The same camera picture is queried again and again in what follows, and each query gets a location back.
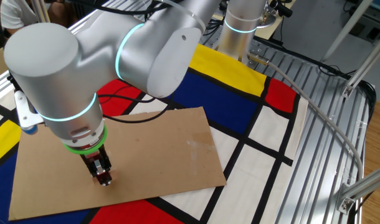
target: red patch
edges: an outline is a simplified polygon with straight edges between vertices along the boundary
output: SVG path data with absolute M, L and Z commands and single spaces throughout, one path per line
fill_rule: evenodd
M 136 98 L 141 93 L 135 87 L 129 86 L 119 80 L 113 80 L 103 86 L 97 91 L 98 95 L 101 94 L 116 94 L 120 96 L 127 96 Z M 131 100 L 124 100 L 119 98 L 101 97 L 98 99 L 102 105 L 103 113 L 109 116 L 119 116 L 129 107 L 132 103 Z
M 99 223 L 160 223 L 179 224 L 181 222 L 145 200 L 102 207 L 90 224 Z
M 272 78 L 265 101 L 276 109 L 291 113 L 297 93 L 286 84 Z

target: green ring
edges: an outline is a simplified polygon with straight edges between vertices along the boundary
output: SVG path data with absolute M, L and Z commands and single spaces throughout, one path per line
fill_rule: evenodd
M 104 124 L 104 135 L 102 137 L 102 140 L 100 140 L 99 143 L 97 143 L 97 145 L 91 147 L 90 149 L 86 149 L 86 150 L 78 150 L 78 149 L 73 149 L 71 148 L 70 146 L 66 145 L 63 143 L 64 147 L 74 153 L 74 154 L 78 154 L 78 155 L 87 155 L 87 154 L 91 154 L 91 153 L 94 153 L 95 151 L 98 150 L 98 148 L 100 148 L 102 146 L 102 144 L 104 144 L 105 142 L 105 139 L 107 138 L 107 127 L 105 126 Z

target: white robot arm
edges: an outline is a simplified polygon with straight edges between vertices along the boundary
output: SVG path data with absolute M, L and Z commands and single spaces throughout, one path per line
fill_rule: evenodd
M 112 180 L 111 164 L 95 92 L 121 78 L 157 98 L 172 94 L 221 0 L 158 1 L 171 7 L 156 11 L 145 23 L 96 12 L 76 35 L 40 23 L 19 30 L 5 46 L 6 65 L 22 89 L 15 93 L 22 129 L 44 122 L 69 151 L 81 155 L 102 185 Z M 248 50 L 249 31 L 256 29 L 267 0 L 232 0 L 230 5 L 219 51 L 238 59 Z

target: glowing cyan ring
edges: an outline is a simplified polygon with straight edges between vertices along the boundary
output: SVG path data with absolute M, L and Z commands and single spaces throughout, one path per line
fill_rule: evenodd
M 39 112 L 38 112 L 38 114 L 41 117 L 43 117 L 44 119 L 49 120 L 49 121 L 57 121 L 57 122 L 70 121 L 72 119 L 79 118 L 81 115 L 86 113 L 93 106 L 93 104 L 96 102 L 96 97 L 97 97 L 97 94 L 95 93 L 93 96 L 92 102 L 90 102 L 90 104 L 83 111 L 81 111 L 79 114 L 73 115 L 69 118 L 48 118 L 44 115 L 41 115 Z
M 122 50 L 123 50 L 123 46 L 125 46 L 126 42 L 128 41 L 129 37 L 137 30 L 139 29 L 140 27 L 142 27 L 144 24 L 138 24 L 136 26 L 134 26 L 134 28 L 132 28 L 127 34 L 126 36 L 123 38 L 121 44 L 120 44 L 120 47 L 118 48 L 118 52 L 116 53 L 116 57 L 115 57 L 115 71 L 116 71 L 116 75 L 118 75 L 118 77 L 120 77 L 120 79 L 123 80 L 123 78 L 121 77 L 120 75 L 120 57 L 121 57 L 121 54 L 122 54 Z
M 249 32 L 253 32 L 253 31 L 257 30 L 257 28 L 255 28 L 253 30 L 249 30 L 249 31 L 238 30 L 238 29 L 235 29 L 235 28 L 229 26 L 228 23 L 226 22 L 226 20 L 225 20 L 225 24 L 227 25 L 228 28 L 230 28 L 230 29 L 232 29 L 232 30 L 234 30 L 236 32 L 242 33 L 242 34 L 248 34 Z

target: mondrian pattern mat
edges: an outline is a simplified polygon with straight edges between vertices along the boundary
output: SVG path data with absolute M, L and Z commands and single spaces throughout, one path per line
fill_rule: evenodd
M 98 94 L 150 96 L 115 80 Z M 110 116 L 161 111 L 169 98 L 100 98 Z M 12 223 L 274 223 L 308 103 L 286 84 L 199 46 L 170 110 L 203 106 L 227 185 Z M 12 91 L 0 99 L 0 223 L 8 222 L 21 130 Z

